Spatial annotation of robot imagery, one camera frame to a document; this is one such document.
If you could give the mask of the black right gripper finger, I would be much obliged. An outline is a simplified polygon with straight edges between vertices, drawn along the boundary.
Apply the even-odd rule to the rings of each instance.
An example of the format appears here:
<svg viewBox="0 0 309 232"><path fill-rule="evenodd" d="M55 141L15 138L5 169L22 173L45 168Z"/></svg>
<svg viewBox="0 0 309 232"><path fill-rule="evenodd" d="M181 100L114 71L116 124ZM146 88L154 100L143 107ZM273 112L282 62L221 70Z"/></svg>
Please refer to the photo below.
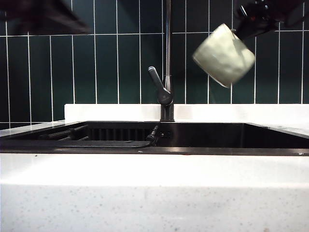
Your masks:
<svg viewBox="0 0 309 232"><path fill-rule="evenodd" d="M236 29L235 35L241 40L246 40L277 29L275 24L268 22L243 20Z"/></svg>

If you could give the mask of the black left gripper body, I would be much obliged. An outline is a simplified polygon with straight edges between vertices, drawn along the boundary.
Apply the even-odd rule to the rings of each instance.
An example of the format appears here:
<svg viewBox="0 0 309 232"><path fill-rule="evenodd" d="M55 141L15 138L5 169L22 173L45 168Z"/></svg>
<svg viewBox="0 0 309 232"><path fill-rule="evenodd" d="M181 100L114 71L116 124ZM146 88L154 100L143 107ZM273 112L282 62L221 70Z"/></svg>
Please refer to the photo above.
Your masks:
<svg viewBox="0 0 309 232"><path fill-rule="evenodd" d="M0 15L1 21L19 19L15 27L16 33L30 32L37 30L42 18L42 2L40 0L1 0Z"/></svg>

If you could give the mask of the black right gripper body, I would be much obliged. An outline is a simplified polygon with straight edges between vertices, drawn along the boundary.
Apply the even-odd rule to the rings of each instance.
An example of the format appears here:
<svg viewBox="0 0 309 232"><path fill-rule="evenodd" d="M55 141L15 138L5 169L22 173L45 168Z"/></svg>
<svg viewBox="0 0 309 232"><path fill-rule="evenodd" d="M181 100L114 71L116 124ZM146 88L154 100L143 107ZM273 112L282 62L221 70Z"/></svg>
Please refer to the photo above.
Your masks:
<svg viewBox="0 0 309 232"><path fill-rule="evenodd" d="M277 0L251 0L238 6L238 19L277 23Z"/></svg>

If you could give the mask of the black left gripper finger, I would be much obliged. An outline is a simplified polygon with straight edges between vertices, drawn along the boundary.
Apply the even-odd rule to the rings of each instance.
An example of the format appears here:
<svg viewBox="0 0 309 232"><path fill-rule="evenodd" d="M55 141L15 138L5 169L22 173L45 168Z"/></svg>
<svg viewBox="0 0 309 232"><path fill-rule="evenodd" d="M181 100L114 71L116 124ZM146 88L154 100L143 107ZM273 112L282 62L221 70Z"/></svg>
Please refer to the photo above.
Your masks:
<svg viewBox="0 0 309 232"><path fill-rule="evenodd" d="M61 0L41 0L37 4L36 34L89 34L85 24Z"/></svg>

